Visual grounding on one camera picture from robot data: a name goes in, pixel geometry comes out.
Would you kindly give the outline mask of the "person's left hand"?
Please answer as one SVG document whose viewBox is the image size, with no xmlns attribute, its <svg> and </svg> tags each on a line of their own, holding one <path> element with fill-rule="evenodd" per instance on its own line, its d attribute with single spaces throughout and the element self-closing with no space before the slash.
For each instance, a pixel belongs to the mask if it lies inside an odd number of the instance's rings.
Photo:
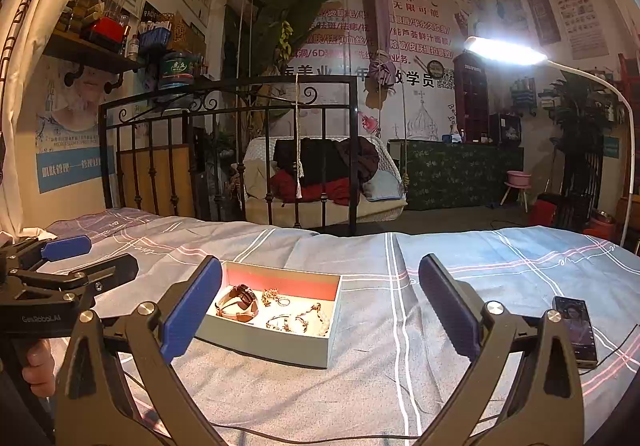
<svg viewBox="0 0 640 446">
<path fill-rule="evenodd" d="M 26 353 L 23 379 L 30 390 L 40 398 L 48 398 L 55 392 L 54 358 L 48 340 L 39 340 Z"/>
</svg>

